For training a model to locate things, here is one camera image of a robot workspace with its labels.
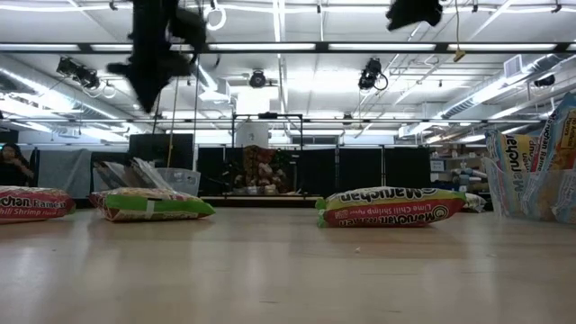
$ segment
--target person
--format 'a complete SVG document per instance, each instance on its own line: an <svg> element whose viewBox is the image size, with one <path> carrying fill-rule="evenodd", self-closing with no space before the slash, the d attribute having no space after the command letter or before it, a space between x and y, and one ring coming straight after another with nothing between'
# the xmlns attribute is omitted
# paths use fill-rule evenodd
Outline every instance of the person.
<svg viewBox="0 0 576 324"><path fill-rule="evenodd" d="M33 178L34 173L20 147L14 143L4 144L0 155L0 185L26 186Z"/></svg>

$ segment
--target table surface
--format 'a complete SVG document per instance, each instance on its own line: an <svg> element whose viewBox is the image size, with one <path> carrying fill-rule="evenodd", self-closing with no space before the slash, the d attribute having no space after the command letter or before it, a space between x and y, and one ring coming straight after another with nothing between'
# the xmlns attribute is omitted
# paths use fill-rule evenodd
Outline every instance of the table surface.
<svg viewBox="0 0 576 324"><path fill-rule="evenodd" d="M0 323L573 323L572 226L456 214L318 229L314 210L218 209L0 226Z"/></svg>

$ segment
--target ramen noodle package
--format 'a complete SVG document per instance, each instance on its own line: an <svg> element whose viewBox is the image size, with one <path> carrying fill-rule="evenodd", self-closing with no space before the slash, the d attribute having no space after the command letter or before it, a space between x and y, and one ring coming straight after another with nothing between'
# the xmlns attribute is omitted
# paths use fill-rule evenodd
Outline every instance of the ramen noodle package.
<svg viewBox="0 0 576 324"><path fill-rule="evenodd" d="M536 213L551 221L571 204L574 190L566 172L576 165L576 98L566 94L550 116L538 141L530 175L522 199L525 213Z"/></svg>
<svg viewBox="0 0 576 324"><path fill-rule="evenodd" d="M486 131L486 149L506 177L499 177L500 199L508 215L522 214L522 196L525 191L527 170L536 150L537 139L528 135L502 134Z"/></svg>
<svg viewBox="0 0 576 324"><path fill-rule="evenodd" d="M72 198L59 189L0 186L0 224L45 221L75 209Z"/></svg>
<svg viewBox="0 0 576 324"><path fill-rule="evenodd" d="M193 220L214 214L198 197L159 188L118 188L92 193L90 201L108 221Z"/></svg>
<svg viewBox="0 0 576 324"><path fill-rule="evenodd" d="M416 227L450 218L464 193L375 187L336 193L316 202L320 227Z"/></svg>

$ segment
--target dark hair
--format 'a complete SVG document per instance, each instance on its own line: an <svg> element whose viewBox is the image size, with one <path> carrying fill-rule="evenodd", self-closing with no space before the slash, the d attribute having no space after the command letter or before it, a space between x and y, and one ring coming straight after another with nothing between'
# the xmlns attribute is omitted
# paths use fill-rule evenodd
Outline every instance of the dark hair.
<svg viewBox="0 0 576 324"><path fill-rule="evenodd" d="M16 155L16 158L24 159L24 157L22 155L22 151L20 150L20 147L18 146L18 144L6 143L2 146L2 150L4 150L4 148L12 148L14 150L14 154Z"/></svg>

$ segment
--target maruchan ramen package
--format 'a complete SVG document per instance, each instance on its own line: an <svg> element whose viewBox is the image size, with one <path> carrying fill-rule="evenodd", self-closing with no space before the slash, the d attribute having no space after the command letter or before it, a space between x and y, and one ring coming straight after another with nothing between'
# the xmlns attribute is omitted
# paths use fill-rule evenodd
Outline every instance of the maruchan ramen package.
<svg viewBox="0 0 576 324"><path fill-rule="evenodd" d="M59 189L0 186L0 224L45 221L75 209L72 198Z"/></svg>
<svg viewBox="0 0 576 324"><path fill-rule="evenodd" d="M525 213L541 220L562 221L574 190L565 172L576 168L576 97L566 94L546 122L533 158L532 173L522 198Z"/></svg>
<svg viewBox="0 0 576 324"><path fill-rule="evenodd" d="M486 131L488 156L507 175L499 178L498 191L508 215L523 213L522 196L526 189L527 171L536 150L536 142L536 138L528 135Z"/></svg>
<svg viewBox="0 0 576 324"><path fill-rule="evenodd" d="M320 227L417 227L450 218L464 193L375 187L336 193L316 202Z"/></svg>
<svg viewBox="0 0 576 324"><path fill-rule="evenodd" d="M160 188L118 188L92 193L90 201L108 221L193 220L214 214L198 197Z"/></svg>

